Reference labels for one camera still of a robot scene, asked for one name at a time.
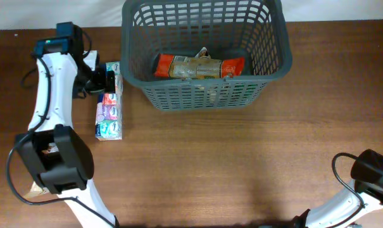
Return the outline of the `red spaghetti packet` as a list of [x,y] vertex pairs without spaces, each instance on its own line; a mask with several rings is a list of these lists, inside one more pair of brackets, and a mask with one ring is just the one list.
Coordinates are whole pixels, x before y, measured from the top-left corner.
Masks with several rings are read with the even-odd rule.
[[244,57],[215,60],[160,54],[154,76],[176,79],[233,78],[241,75],[244,64]]

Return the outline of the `rice ball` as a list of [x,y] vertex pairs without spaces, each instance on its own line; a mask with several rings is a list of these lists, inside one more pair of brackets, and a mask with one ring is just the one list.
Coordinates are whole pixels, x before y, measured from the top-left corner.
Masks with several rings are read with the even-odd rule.
[[202,47],[201,50],[195,55],[195,58],[211,59],[211,56],[206,47]]

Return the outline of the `grey plastic shopping basket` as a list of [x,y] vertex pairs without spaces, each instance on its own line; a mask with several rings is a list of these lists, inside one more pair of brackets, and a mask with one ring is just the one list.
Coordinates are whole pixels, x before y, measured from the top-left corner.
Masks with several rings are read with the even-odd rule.
[[[158,73],[162,60],[243,58],[239,75],[202,68],[200,77]],[[250,105],[285,76],[292,54],[280,0],[126,1],[120,71],[159,110]]]

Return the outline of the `Kleenex tissue multipack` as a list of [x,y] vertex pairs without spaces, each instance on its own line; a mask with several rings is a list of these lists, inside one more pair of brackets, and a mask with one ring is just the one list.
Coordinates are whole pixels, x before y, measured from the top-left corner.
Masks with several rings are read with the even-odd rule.
[[108,62],[106,69],[115,73],[115,91],[98,96],[95,137],[100,141],[121,140],[123,136],[123,78],[120,73],[120,62]]

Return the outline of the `brown snack wrapper packet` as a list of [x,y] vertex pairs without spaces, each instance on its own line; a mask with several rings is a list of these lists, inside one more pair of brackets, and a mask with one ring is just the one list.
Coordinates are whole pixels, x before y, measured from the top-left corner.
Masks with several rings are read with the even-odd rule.
[[46,187],[40,187],[35,182],[32,183],[30,190],[23,197],[26,199],[35,198],[37,196],[42,196],[48,194],[49,190]]

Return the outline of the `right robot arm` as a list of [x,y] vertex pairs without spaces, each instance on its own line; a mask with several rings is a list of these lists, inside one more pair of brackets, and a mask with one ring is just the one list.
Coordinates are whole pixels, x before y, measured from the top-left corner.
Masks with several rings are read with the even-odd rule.
[[[354,161],[349,182],[344,182],[337,172],[336,163],[340,157]],[[383,209],[383,155],[372,149],[358,156],[338,153],[331,167],[343,189],[323,205],[307,209],[280,227],[350,227],[362,216]]]

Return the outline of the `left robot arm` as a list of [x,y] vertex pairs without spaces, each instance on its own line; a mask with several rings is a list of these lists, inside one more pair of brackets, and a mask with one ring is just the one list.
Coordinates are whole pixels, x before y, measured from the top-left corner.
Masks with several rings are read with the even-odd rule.
[[36,42],[39,81],[35,110],[24,134],[15,137],[9,152],[18,153],[34,182],[56,195],[32,202],[12,183],[11,158],[6,180],[12,193],[28,205],[64,201],[82,227],[118,227],[116,216],[103,203],[94,183],[94,160],[86,143],[74,131],[72,101],[88,94],[114,92],[115,73],[99,62],[99,54],[84,47],[89,38],[73,22],[58,23],[56,35]]

